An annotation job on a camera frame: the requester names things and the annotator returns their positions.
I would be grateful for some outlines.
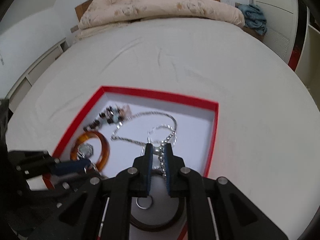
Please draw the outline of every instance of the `blanket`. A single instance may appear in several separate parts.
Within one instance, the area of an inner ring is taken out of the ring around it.
[[[215,0],[93,0],[79,29],[155,17],[203,17],[244,26],[241,11]]]

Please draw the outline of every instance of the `silver ball chain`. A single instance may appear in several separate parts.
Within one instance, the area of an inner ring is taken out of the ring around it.
[[[112,135],[111,135],[111,140],[112,141],[116,141],[116,140],[120,140],[120,141],[127,141],[133,144],[137,144],[139,146],[143,146],[145,147],[147,145],[147,143],[144,142],[140,142],[140,141],[136,141],[136,140],[132,140],[130,138],[126,138],[126,137],[120,137],[120,136],[116,136],[117,132],[119,131],[119,129],[126,123],[129,122],[135,118],[141,117],[141,116],[146,116],[146,115],[163,115],[163,116],[167,116],[170,119],[172,119],[173,123],[174,123],[174,127],[171,127],[169,125],[159,125],[157,127],[154,127],[152,130],[150,130],[148,132],[148,134],[150,135],[150,133],[152,133],[154,130],[159,129],[159,128],[169,128],[172,132],[167,136],[167,138],[161,142],[155,141],[160,143],[159,146],[154,147],[153,150],[153,154],[158,155],[158,160],[160,161],[160,170],[162,172],[162,176],[166,179],[166,171],[165,171],[165,164],[164,164],[164,146],[165,144],[167,144],[172,137],[174,138],[174,143],[176,142],[177,136],[176,136],[176,130],[177,130],[177,121],[174,119],[174,117],[170,114],[167,113],[163,113],[163,112],[157,112],[157,111],[149,111],[149,112],[141,112],[141,113],[137,113],[133,116],[127,117],[124,121],[119,122],[118,125],[116,126],[116,129],[113,131]],[[150,137],[148,137],[148,143],[152,143],[152,140]]]

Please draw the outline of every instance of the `orange bracelet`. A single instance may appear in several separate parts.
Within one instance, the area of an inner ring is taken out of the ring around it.
[[[97,131],[87,131],[80,135],[76,140],[71,152],[70,152],[70,160],[76,161],[78,154],[78,147],[83,144],[85,141],[90,138],[99,138],[101,142],[101,153],[99,160],[96,163],[96,167],[98,171],[102,171],[103,167],[107,164],[109,154],[110,154],[110,146],[107,139]]]

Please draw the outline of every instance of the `silver bolt head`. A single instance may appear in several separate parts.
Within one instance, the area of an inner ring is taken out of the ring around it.
[[[180,171],[183,173],[183,174],[188,174],[191,170],[188,168],[188,167],[182,167],[180,169]]]
[[[66,182],[62,183],[62,186],[64,187],[64,189],[70,189],[70,185]]]
[[[135,167],[131,167],[128,169],[129,174],[136,174],[138,172],[138,169]]]
[[[90,183],[92,185],[97,185],[99,182],[100,182],[100,179],[97,178],[97,177],[93,177],[93,178],[90,179]]]
[[[218,178],[218,182],[219,182],[219,184],[221,184],[221,185],[226,185],[226,184],[228,183],[228,179],[225,178],[225,177],[219,177],[219,178]]]

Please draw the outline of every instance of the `mattress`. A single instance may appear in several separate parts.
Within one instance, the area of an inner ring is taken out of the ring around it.
[[[8,148],[52,153],[101,85],[218,101],[210,177],[229,178],[289,239],[309,224],[320,203],[320,113],[263,43],[232,24],[199,18],[135,22],[86,38],[32,86],[9,122]],[[30,185],[43,184],[37,178]]]

